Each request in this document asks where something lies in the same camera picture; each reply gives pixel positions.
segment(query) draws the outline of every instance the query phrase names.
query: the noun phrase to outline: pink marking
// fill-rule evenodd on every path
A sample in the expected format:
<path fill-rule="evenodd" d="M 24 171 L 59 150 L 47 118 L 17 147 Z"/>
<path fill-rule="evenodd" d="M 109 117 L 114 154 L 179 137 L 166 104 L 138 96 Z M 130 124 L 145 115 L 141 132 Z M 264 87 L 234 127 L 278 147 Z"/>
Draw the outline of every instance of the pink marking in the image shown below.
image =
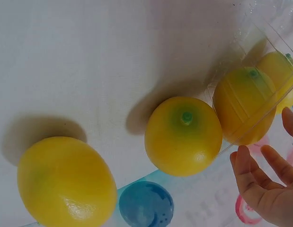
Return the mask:
<path fill-rule="evenodd" d="M 235 205 L 238 218 L 247 225 L 256 225 L 262 218 L 239 195 Z"/>
<path fill-rule="evenodd" d="M 262 139 L 260 139 L 257 143 L 248 145 L 249 151 L 253 155 L 261 155 L 261 147 L 263 145 L 269 145 L 269 138 L 265 135 Z"/>

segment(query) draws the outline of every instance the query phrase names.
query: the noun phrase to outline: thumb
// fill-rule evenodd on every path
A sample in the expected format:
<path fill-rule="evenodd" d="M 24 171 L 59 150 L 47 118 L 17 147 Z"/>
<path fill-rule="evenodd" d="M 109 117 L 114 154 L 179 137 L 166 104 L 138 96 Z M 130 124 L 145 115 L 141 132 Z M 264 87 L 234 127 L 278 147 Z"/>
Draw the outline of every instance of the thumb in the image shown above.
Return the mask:
<path fill-rule="evenodd" d="M 293 137 L 293 112 L 288 107 L 282 111 L 282 121 L 285 130 Z"/>

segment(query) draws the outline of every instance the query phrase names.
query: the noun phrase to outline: lemon stem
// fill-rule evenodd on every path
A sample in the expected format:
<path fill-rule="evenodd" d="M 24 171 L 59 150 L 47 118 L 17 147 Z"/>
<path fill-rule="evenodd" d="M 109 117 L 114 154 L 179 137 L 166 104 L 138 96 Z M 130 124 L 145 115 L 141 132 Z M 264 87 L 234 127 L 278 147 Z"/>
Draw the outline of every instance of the lemon stem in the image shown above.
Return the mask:
<path fill-rule="evenodd" d="M 185 125 L 190 125 L 190 123 L 193 121 L 192 113 L 191 112 L 184 112 L 182 114 L 181 121 Z"/>

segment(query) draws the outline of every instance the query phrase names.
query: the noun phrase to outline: hand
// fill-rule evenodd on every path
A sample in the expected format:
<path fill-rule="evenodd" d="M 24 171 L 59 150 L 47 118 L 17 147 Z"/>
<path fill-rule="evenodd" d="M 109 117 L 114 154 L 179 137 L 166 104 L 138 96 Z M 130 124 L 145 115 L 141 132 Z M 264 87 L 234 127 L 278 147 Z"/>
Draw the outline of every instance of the hand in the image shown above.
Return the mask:
<path fill-rule="evenodd" d="M 293 113 L 289 108 L 283 110 L 282 120 L 293 137 Z M 266 221 L 279 227 L 293 227 L 293 167 L 268 145 L 261 152 L 286 187 L 273 182 L 250 156 L 249 149 L 240 146 L 230 157 L 239 192 Z"/>

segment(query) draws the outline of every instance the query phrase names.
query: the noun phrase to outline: artificial lemon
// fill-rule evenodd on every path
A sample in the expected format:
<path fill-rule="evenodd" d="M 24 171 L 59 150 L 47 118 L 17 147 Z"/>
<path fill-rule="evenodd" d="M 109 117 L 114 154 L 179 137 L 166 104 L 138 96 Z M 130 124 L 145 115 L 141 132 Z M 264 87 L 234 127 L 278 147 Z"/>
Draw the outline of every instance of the artificial lemon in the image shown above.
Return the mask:
<path fill-rule="evenodd" d="M 257 64 L 257 68 L 266 73 L 273 81 L 277 99 L 281 100 L 293 86 L 293 59 L 290 54 L 285 56 L 279 51 L 266 54 Z M 277 106 L 280 114 L 284 107 L 293 105 L 293 89 Z"/>
<path fill-rule="evenodd" d="M 158 169 L 173 176 L 189 176 L 215 159 L 222 130 L 208 104 L 196 98 L 174 97 L 155 109 L 144 142 L 148 157 Z"/>
<path fill-rule="evenodd" d="M 20 160 L 17 181 L 25 207 L 46 227 L 100 226 L 115 209 L 106 163 L 80 140 L 51 137 L 34 144 Z"/>
<path fill-rule="evenodd" d="M 217 85 L 213 105 L 224 138 L 236 145 L 258 142 L 275 117 L 275 86 L 253 67 L 227 74 Z"/>

